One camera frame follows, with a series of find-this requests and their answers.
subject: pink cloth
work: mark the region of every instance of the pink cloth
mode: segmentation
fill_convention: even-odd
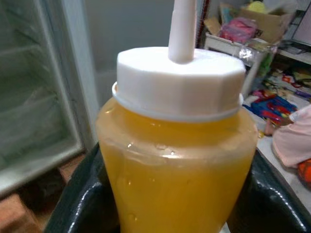
[[[290,115],[294,122],[282,126],[273,134],[276,156],[288,167],[297,167],[311,159],[311,105]]]

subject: plastic bag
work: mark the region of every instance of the plastic bag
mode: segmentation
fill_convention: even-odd
[[[311,217],[279,172],[256,152],[228,225],[231,233],[309,233]],[[75,170],[45,232],[120,233],[98,145]]]
[[[255,36],[256,30],[257,25],[253,20],[238,17],[222,26],[219,37],[244,44]]]

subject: orange object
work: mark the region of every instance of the orange object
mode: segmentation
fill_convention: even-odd
[[[300,179],[311,188],[311,159],[306,160],[298,165],[298,175]]]

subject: pink bag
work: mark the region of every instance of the pink bag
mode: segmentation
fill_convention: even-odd
[[[255,37],[256,30],[257,25],[253,20],[238,17],[222,26],[219,37],[244,44],[247,40]]]

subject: cardboard box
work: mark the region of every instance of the cardboard box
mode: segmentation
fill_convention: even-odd
[[[241,9],[239,16],[255,20],[259,30],[257,37],[273,44],[282,39],[294,12],[277,16]]]

